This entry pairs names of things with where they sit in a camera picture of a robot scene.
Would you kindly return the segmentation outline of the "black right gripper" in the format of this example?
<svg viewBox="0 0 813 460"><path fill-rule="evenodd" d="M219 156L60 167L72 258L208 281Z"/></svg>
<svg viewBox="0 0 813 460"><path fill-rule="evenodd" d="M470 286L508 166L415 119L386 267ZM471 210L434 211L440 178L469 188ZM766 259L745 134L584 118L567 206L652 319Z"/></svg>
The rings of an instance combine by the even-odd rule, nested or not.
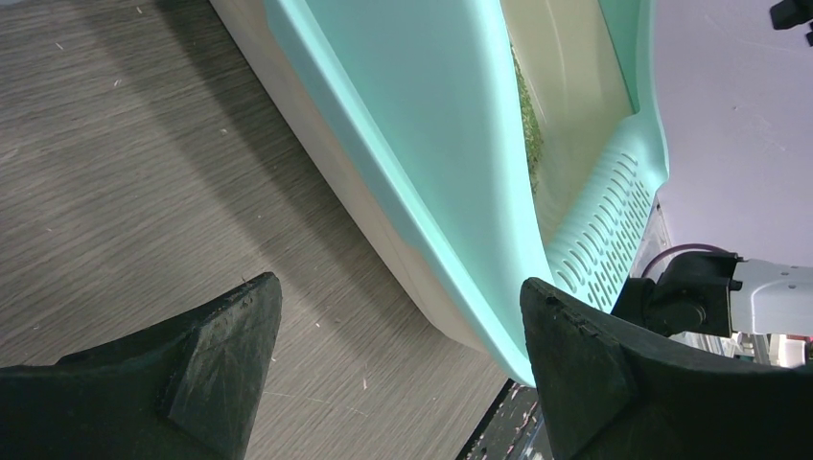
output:
<svg viewBox="0 0 813 460"><path fill-rule="evenodd" d="M807 24L810 31L805 34L805 39L809 46L812 45L812 0L781 0L770 8L769 13L776 31Z"/></svg>

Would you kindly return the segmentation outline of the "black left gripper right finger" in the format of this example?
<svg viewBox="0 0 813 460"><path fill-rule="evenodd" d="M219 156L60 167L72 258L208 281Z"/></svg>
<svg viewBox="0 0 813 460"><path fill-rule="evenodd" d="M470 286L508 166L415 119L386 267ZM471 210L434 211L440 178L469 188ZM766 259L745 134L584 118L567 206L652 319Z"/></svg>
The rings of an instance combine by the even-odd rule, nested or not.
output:
<svg viewBox="0 0 813 460"><path fill-rule="evenodd" d="M808 459L812 371L698 350L523 282L525 341L557 459Z"/></svg>

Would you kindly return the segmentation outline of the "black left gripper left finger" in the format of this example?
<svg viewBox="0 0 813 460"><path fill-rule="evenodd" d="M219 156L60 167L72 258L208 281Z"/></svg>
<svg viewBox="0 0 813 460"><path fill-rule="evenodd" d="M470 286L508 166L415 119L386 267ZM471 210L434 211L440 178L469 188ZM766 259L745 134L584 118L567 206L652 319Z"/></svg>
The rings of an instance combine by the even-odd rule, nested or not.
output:
<svg viewBox="0 0 813 460"><path fill-rule="evenodd" d="M262 273L46 366L1 371L5 459L241 459L281 322Z"/></svg>

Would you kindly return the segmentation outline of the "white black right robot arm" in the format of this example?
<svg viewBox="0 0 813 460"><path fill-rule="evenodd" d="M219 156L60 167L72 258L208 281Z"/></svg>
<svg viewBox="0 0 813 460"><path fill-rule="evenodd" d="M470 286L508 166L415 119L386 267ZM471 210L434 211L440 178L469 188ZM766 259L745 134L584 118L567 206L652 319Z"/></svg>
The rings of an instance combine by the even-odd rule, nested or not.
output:
<svg viewBox="0 0 813 460"><path fill-rule="evenodd" d="M615 316L662 335L812 333L812 5L660 1L670 245Z"/></svg>

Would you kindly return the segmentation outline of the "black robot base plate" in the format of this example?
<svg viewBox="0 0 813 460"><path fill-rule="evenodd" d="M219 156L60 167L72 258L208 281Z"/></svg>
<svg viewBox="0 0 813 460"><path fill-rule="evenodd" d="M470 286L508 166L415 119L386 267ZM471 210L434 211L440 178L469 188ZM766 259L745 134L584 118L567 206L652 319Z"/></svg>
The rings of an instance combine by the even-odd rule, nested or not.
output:
<svg viewBox="0 0 813 460"><path fill-rule="evenodd" d="M509 379L456 458L552 459L536 389Z"/></svg>

